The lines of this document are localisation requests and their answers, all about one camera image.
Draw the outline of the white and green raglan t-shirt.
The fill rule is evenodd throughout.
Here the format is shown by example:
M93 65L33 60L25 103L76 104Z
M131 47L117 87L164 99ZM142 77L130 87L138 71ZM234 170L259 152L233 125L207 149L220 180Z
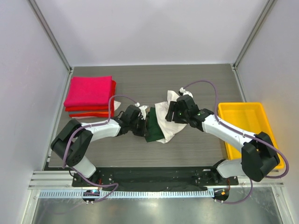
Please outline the white and green raglan t-shirt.
M166 115L171 101L176 101L179 95L174 91L167 91L167 101L155 103L149 110L147 121L148 134L145 136L147 142L168 143L175 134L181 132L186 124L177 124L166 121Z

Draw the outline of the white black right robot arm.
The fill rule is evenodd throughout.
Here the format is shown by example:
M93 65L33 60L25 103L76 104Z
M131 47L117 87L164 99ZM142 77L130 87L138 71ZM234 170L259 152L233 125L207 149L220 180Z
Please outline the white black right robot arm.
M189 95L171 101L165 119L168 122L189 124L230 144L241 153L239 159L222 160L215 164L216 172L222 178L247 176L260 182L280 163L268 134L242 130L222 120L211 110L198 108Z

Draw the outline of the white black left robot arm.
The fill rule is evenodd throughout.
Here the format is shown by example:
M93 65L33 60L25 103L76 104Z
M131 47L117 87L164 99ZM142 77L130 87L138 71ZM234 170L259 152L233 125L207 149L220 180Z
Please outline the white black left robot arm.
M89 144L107 137L118 137L128 132L145 136L148 106L130 105L120 117L109 121L80 123L73 119L52 141L50 148L67 165L85 178L92 177L96 167L85 156Z

